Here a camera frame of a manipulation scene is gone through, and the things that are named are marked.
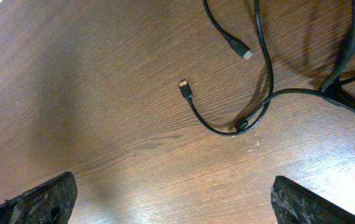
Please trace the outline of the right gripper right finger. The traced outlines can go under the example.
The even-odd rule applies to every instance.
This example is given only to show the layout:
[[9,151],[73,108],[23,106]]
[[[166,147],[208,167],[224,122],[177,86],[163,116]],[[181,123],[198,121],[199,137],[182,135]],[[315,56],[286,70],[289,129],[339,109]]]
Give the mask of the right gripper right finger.
[[270,200],[279,224],[355,223],[354,214],[282,175],[275,177]]

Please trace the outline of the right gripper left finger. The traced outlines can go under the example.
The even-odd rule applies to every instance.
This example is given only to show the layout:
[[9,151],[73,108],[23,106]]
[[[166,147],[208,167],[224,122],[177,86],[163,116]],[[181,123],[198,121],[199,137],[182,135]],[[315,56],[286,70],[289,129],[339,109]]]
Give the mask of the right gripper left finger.
[[77,199],[77,184],[64,172],[0,204],[0,223],[68,223]]

